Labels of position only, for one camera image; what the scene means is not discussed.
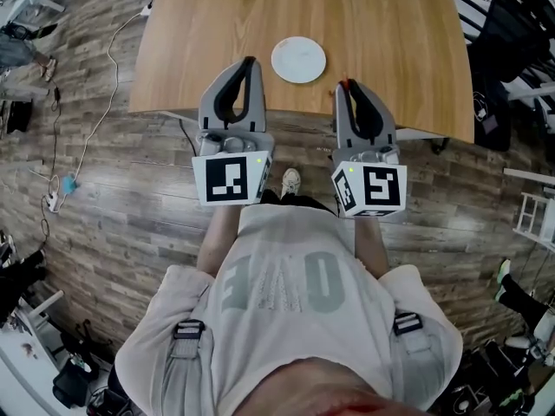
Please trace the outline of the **black office chair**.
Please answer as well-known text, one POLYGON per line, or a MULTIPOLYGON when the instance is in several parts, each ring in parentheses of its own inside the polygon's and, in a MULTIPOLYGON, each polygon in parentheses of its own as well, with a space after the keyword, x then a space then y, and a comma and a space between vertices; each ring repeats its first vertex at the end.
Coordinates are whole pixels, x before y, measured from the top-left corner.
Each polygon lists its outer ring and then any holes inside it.
POLYGON ((549 40, 540 23, 517 0, 492 0, 478 37, 467 46, 475 103, 474 143, 497 152, 511 145, 511 108, 506 83, 545 59, 549 40))

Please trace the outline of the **black bag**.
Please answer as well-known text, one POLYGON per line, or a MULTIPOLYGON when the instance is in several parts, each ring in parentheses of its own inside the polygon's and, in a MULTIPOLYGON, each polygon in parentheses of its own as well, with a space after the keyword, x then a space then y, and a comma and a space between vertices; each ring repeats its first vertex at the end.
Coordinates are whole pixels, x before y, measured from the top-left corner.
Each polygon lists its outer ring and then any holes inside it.
POLYGON ((53 379, 52 393, 67 408, 83 407, 86 405, 88 387, 94 379, 92 373, 67 361, 53 379))

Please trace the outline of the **white rack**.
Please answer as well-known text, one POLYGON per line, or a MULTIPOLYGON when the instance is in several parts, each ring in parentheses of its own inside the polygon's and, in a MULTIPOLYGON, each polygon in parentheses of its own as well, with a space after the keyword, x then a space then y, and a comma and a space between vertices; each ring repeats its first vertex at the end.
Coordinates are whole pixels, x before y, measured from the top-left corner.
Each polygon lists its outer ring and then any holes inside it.
POLYGON ((555 254, 555 176, 505 167, 503 173, 542 186, 541 194, 521 193, 516 234, 532 240, 555 254))

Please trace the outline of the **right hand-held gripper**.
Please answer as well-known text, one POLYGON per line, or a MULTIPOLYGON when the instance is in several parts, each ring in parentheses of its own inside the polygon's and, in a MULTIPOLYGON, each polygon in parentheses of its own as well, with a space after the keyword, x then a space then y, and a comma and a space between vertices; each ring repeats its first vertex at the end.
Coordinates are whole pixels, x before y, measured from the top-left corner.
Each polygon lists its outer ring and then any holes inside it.
POLYGON ((332 153, 331 180, 343 215, 382 218, 404 211, 407 167, 399 163, 399 148, 393 146, 395 120, 385 103, 348 79, 348 90, 336 85, 333 116, 338 149, 332 153), (374 147, 354 147, 356 137, 374 147))

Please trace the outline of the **white round plate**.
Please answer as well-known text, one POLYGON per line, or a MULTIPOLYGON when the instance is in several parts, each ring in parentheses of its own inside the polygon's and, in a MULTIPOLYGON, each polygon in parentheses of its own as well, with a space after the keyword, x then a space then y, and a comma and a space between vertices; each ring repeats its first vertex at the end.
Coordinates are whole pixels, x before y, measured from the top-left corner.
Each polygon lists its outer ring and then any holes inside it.
POLYGON ((272 50, 271 66, 283 80, 294 84, 315 81, 326 69, 323 48, 314 40, 292 36, 280 41, 272 50))

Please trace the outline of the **person's chin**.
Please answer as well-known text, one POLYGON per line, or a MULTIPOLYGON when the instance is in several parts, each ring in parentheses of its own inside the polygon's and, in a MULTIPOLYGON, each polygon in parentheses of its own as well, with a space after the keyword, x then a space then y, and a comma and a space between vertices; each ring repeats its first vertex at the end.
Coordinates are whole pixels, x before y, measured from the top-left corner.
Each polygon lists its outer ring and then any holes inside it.
POLYGON ((232 416, 430 416, 384 398, 349 368, 295 361, 267 375, 232 416))

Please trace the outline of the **person's beige shirt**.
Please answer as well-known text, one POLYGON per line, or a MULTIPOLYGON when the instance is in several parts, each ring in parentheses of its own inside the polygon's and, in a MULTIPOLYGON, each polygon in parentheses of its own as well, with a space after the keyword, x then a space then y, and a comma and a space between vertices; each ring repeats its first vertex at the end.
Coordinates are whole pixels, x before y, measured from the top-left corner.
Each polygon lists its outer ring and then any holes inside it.
POLYGON ((114 368, 148 416, 232 416, 267 375, 312 358, 424 412, 461 356, 459 330, 415 266, 376 279, 337 216, 258 204, 241 210, 216 277, 167 269, 114 368))

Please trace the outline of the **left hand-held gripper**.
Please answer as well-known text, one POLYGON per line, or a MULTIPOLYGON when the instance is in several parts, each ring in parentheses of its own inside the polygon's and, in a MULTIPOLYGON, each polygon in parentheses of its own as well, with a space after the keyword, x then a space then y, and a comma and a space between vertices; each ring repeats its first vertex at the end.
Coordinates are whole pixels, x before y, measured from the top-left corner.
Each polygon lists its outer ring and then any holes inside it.
MULTIPOLYGON (((224 69, 200 99, 199 125, 242 126, 265 132, 265 96, 262 71, 247 56, 224 69), (233 108, 244 85, 243 104, 233 108)), ((199 202, 204 206, 252 205, 260 201, 273 161, 275 141, 268 133, 239 130, 203 130, 199 155, 192 159, 199 202)))

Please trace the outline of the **white table leg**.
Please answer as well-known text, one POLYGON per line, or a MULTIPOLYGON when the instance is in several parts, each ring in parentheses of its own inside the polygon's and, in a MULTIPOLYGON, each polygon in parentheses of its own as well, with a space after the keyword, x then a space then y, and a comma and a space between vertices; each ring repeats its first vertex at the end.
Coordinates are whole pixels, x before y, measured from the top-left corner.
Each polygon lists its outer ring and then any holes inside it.
POLYGON ((186 120, 199 123, 198 110, 197 109, 185 109, 185 110, 161 110, 160 114, 172 117, 178 120, 186 120))
POLYGON ((425 132, 412 128, 400 128, 395 130, 395 141, 407 141, 407 140, 443 140, 446 136, 439 135, 436 133, 425 132))

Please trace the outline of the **person's right forearm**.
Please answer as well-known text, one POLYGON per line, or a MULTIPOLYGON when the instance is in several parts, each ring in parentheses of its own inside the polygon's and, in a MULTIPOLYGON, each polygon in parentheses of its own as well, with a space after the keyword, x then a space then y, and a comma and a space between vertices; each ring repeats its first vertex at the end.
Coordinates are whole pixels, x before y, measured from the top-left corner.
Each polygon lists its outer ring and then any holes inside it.
POLYGON ((389 272, 389 258, 376 218, 355 219, 355 256, 376 279, 389 272))

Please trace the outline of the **person's white shoe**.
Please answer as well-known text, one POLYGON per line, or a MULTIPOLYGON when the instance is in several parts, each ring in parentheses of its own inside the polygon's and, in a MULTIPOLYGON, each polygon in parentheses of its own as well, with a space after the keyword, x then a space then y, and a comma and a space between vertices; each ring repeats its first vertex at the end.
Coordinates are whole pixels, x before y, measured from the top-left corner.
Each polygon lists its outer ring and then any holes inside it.
POLYGON ((282 177, 281 198, 298 195, 301 186, 301 176, 297 169, 288 168, 282 177))

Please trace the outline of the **white desk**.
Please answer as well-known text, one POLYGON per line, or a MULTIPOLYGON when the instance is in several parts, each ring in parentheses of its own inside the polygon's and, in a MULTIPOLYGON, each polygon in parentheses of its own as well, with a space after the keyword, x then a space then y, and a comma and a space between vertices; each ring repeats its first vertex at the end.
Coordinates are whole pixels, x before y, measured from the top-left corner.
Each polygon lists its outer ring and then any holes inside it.
POLYGON ((59 290, 36 307, 21 298, 12 321, 0 328, 0 407, 8 415, 86 416, 83 407, 67 408, 52 392, 69 360, 48 314, 63 296, 59 290))

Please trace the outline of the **person's left forearm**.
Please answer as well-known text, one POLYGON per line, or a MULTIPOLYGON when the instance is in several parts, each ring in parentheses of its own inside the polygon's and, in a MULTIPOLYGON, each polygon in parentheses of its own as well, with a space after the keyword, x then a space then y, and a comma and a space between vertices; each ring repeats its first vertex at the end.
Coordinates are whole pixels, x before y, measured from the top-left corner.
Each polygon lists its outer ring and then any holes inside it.
POLYGON ((199 249, 197 269, 216 277, 238 236, 241 205, 218 206, 199 249))

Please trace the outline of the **person's black trousers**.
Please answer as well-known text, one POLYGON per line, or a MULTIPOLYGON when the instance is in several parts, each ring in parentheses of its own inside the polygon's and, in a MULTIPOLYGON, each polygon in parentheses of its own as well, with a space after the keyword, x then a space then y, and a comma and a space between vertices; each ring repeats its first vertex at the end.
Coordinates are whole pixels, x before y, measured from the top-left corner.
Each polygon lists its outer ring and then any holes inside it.
POLYGON ((260 204, 268 204, 268 205, 292 205, 298 207, 307 207, 313 208, 318 210, 323 210, 330 212, 334 216, 337 216, 335 212, 333 212, 330 208, 323 205, 319 201, 311 198, 309 196, 304 195, 297 195, 295 193, 286 193, 282 197, 279 197, 274 191, 270 189, 265 189, 261 199, 260 204))

